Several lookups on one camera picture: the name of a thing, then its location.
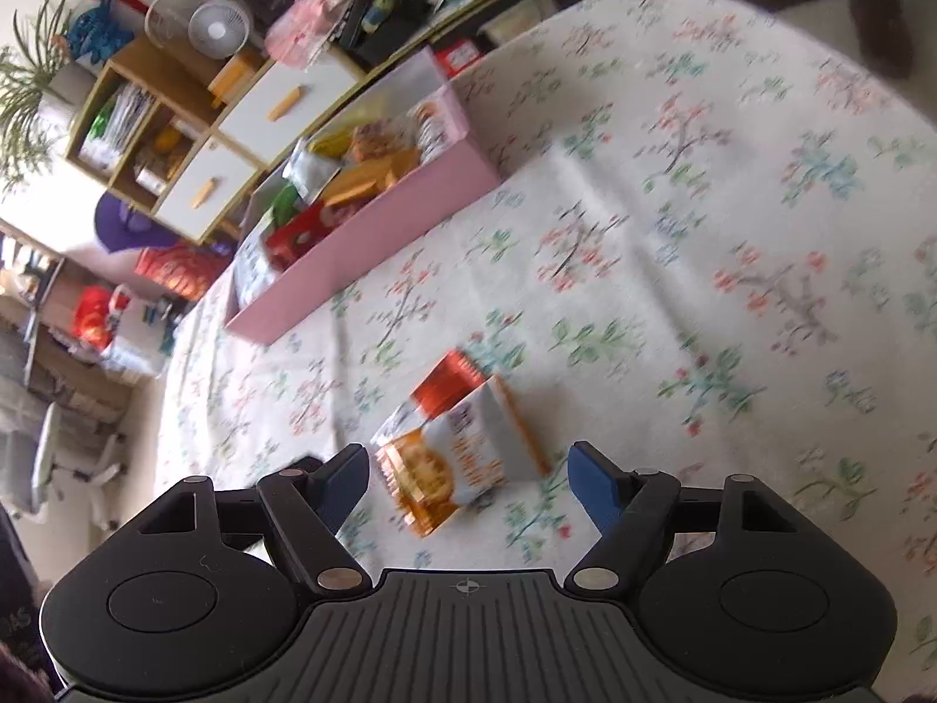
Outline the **orange white snack packet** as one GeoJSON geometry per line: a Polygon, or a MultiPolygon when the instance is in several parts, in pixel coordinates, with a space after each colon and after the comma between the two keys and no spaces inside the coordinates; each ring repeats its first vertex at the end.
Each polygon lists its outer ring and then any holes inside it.
{"type": "Polygon", "coordinates": [[[548,476],[504,378],[446,352],[370,439],[405,525],[427,537],[484,493],[548,476]]]}

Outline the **white monkey snack packet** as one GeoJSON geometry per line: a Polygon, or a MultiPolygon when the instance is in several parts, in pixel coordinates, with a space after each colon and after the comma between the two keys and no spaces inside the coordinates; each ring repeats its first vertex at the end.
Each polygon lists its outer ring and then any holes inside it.
{"type": "Polygon", "coordinates": [[[234,260],[234,287],[237,305],[246,308],[273,286],[283,273],[268,252],[267,240],[273,233],[270,221],[261,221],[246,235],[234,260]]]}

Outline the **red snack packet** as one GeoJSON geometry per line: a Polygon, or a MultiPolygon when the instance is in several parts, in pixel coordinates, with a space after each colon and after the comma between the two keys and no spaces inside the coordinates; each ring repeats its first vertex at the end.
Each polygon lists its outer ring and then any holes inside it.
{"type": "Polygon", "coordinates": [[[317,243],[350,221],[357,211],[359,206],[327,206],[316,202],[265,238],[268,259],[276,270],[288,270],[317,243]]]}

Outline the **green snack packet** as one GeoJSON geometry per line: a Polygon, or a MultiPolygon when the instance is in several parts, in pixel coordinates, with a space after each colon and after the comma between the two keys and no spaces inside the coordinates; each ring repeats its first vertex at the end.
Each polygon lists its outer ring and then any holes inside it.
{"type": "Polygon", "coordinates": [[[302,195],[290,183],[284,184],[281,190],[276,194],[272,201],[272,222],[273,227],[279,230],[286,224],[289,224],[297,214],[305,210],[306,205],[302,195]]]}

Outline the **gold snack bar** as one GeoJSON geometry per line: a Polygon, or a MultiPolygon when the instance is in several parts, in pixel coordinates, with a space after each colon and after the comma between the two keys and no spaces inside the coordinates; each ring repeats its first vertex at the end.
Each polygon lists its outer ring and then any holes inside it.
{"type": "Polygon", "coordinates": [[[402,149],[389,156],[346,167],[321,192],[324,205],[338,208],[348,203],[372,200],[395,186],[421,163],[416,148],[402,149]]]}

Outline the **small silver snack packet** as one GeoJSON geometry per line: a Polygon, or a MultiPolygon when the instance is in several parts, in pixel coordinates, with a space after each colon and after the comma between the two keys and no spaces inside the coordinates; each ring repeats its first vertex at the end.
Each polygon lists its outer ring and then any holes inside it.
{"type": "Polygon", "coordinates": [[[283,178],[306,205],[312,205],[343,168],[340,161],[313,152],[311,144],[310,138],[297,141],[283,168],[283,178]]]}

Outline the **yellow snack packet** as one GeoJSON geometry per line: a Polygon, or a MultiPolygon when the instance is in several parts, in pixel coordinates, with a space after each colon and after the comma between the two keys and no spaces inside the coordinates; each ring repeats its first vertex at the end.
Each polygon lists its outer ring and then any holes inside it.
{"type": "Polygon", "coordinates": [[[343,124],[332,132],[321,132],[306,143],[306,150],[317,157],[331,161],[344,161],[350,154],[354,143],[355,131],[362,127],[362,122],[343,124]]]}

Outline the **pink cardboard box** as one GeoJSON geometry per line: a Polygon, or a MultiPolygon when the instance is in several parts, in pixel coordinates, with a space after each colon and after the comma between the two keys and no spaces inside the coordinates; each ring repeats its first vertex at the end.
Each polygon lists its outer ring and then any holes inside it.
{"type": "Polygon", "coordinates": [[[337,227],[257,300],[240,305],[230,294],[224,318],[230,335],[264,346],[274,343],[348,284],[499,186],[497,168],[478,145],[459,97],[430,49],[395,67],[317,133],[333,134],[344,124],[364,122],[370,111],[408,111],[424,100],[448,114],[451,145],[337,227]]]}

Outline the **red lantern bag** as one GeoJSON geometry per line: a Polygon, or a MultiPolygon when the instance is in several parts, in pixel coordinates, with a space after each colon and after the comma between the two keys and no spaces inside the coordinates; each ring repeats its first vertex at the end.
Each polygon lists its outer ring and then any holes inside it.
{"type": "Polygon", "coordinates": [[[164,291],[188,302],[198,302],[229,264],[229,257],[211,249],[179,243],[168,248],[143,249],[136,259],[135,273],[164,291]]]}

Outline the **floral tablecloth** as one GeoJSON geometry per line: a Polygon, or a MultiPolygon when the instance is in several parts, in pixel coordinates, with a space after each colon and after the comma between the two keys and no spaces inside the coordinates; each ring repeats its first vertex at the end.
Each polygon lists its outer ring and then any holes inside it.
{"type": "Polygon", "coordinates": [[[502,183],[272,346],[219,281],[176,338],[156,483],[367,441],[446,352],[578,439],[750,473],[896,602],[877,687],[935,690],[935,129],[734,0],[587,0],[456,83],[502,183]]]}

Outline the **red plastic bag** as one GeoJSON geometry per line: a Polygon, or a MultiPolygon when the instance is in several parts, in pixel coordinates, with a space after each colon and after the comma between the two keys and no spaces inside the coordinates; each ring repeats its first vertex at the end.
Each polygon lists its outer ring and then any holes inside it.
{"type": "Polygon", "coordinates": [[[113,292],[105,287],[86,286],[81,291],[78,306],[74,308],[71,326],[74,338],[98,352],[105,351],[113,341],[111,297],[113,292]]]}

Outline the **purple plush toy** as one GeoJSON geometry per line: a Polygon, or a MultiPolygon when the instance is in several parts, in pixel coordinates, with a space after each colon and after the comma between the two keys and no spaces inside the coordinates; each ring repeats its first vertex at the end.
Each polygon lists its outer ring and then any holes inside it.
{"type": "Polygon", "coordinates": [[[98,199],[94,213],[98,243],[110,254],[134,249],[171,248],[179,241],[173,230],[157,224],[109,192],[98,199]]]}

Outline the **wooden shelf cabinet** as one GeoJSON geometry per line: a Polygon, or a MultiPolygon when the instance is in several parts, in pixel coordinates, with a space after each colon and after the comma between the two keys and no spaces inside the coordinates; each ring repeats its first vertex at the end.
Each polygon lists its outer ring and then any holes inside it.
{"type": "Polygon", "coordinates": [[[74,121],[65,159],[190,243],[240,236],[265,163],[221,130],[207,87],[146,36],[114,54],[74,121]]]}

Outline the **white drawer cabinet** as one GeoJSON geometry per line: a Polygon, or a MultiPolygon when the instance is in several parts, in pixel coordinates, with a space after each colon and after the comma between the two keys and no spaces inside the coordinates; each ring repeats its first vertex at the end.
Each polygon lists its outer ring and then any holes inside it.
{"type": "Polygon", "coordinates": [[[251,159],[272,165],[364,76],[349,57],[332,47],[317,54],[306,69],[272,62],[227,107],[216,130],[251,159]]]}

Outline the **small white desk fan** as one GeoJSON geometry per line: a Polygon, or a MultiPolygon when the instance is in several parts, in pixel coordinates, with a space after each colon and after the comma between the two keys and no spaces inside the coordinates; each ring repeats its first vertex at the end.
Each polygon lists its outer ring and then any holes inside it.
{"type": "Polygon", "coordinates": [[[210,59],[227,59],[249,42],[251,11],[240,0],[207,0],[190,16],[187,38],[210,59]]]}

